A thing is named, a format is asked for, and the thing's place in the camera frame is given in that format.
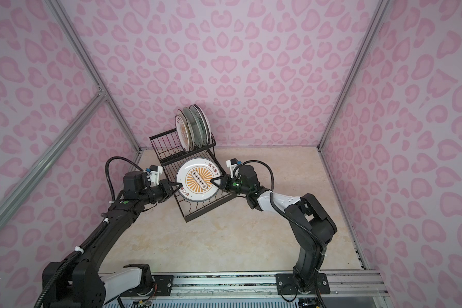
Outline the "cream floral rim plate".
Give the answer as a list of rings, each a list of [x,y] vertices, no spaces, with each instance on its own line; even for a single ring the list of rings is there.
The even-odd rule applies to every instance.
[[[192,139],[192,136],[191,136],[191,128],[190,128],[189,123],[187,122],[187,119],[186,119],[186,128],[187,128],[187,135],[188,135],[188,138],[189,138],[189,151],[193,151],[195,148],[194,148],[193,139]]]

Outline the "light blue flower plate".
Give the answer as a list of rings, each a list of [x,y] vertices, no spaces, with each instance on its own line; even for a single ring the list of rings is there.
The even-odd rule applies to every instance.
[[[190,110],[189,107],[184,107],[183,113],[191,128],[191,136],[192,136],[194,148],[202,147],[202,135],[201,135],[199,126],[197,124],[196,116],[193,114],[193,112]]]

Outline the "dark green rim plate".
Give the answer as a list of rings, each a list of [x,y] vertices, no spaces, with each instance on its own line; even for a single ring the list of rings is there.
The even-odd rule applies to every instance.
[[[207,143],[208,143],[208,145],[210,145],[213,142],[212,142],[212,132],[211,132],[211,127],[210,127],[210,124],[209,124],[209,120],[208,120],[207,116],[205,115],[205,113],[203,112],[203,110],[197,104],[194,104],[194,106],[201,115],[202,121],[203,121],[205,129],[206,129]]]

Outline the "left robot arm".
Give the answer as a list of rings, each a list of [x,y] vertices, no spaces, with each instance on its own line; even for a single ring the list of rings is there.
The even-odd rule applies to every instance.
[[[157,285],[147,264],[129,264],[101,275],[100,266],[121,235],[146,211],[147,204],[170,199],[182,184],[163,179],[158,185],[129,181],[110,204],[102,222],[64,260],[42,273],[35,307],[103,307],[125,293],[153,296]]]

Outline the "orange sunburst plate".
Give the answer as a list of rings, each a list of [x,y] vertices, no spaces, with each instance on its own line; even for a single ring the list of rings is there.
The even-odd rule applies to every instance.
[[[189,138],[187,135],[187,128],[186,128],[186,119],[182,114],[182,110],[178,109],[177,114],[175,116],[175,126],[177,129],[177,135],[180,140],[180,143],[185,152],[189,151]]]
[[[210,180],[219,176],[222,172],[212,160],[203,157],[190,159],[181,165],[176,175],[176,181],[183,184],[179,193],[193,202],[209,200],[218,192]]]

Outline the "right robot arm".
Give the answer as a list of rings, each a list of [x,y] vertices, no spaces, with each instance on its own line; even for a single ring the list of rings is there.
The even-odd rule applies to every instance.
[[[301,293],[313,291],[321,296],[320,270],[337,226],[316,196],[276,193],[272,168],[259,160],[239,161],[230,174],[213,178],[210,183],[243,197],[252,210],[275,213],[287,220],[300,245],[299,259],[293,267],[293,285]]]

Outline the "white plate quatrefoil emblem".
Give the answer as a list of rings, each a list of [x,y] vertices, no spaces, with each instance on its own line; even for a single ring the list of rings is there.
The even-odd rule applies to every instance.
[[[200,147],[206,146],[209,143],[209,136],[207,133],[207,129],[205,128],[204,119],[202,118],[200,112],[194,105],[190,106],[189,109],[194,115],[196,127],[198,129],[198,135],[200,138],[199,146]]]

